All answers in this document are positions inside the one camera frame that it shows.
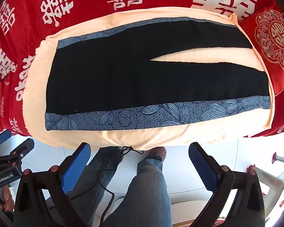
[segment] red bedspread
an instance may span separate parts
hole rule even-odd
[[[22,117],[22,94],[35,49],[48,35],[132,9],[192,6],[227,16],[236,12],[242,20],[271,4],[273,0],[5,0],[0,7],[0,131],[29,135]]]

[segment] blue gripper pad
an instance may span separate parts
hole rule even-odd
[[[7,139],[11,137],[11,131],[10,130],[5,130],[0,134],[0,145],[4,143]]]
[[[208,164],[208,161],[205,159],[205,157],[209,158],[209,156],[201,147],[197,148],[197,146],[200,147],[200,145],[196,142],[192,143],[189,146],[189,158],[193,163],[194,167],[196,168],[206,189],[215,193],[217,190],[218,182],[217,174],[214,172],[214,170]]]
[[[86,144],[62,177],[61,188],[65,194],[73,190],[90,157],[91,147]]]

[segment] jeans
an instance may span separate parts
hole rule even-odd
[[[100,168],[117,168],[122,156],[121,152],[117,150],[120,150],[120,147],[100,148],[92,161],[83,170],[74,189],[67,193],[77,211],[90,226],[93,225],[96,209],[103,198],[105,190],[99,183],[91,190],[87,190],[95,184],[97,180],[96,173]],[[132,179],[123,201],[107,217],[102,227],[172,226],[171,204],[162,173],[162,163],[159,155],[147,157],[138,163],[137,175]],[[116,170],[101,171],[99,179],[101,184],[107,187],[115,172]],[[47,203],[53,220],[65,226],[51,199],[48,199]]]

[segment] red decorative cushion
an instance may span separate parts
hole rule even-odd
[[[260,53],[278,95],[284,90],[284,13],[273,5],[249,16],[242,28]]]

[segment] floral medallion pattern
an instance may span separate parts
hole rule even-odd
[[[267,60],[284,70],[284,14],[269,9],[256,18],[256,39]]]

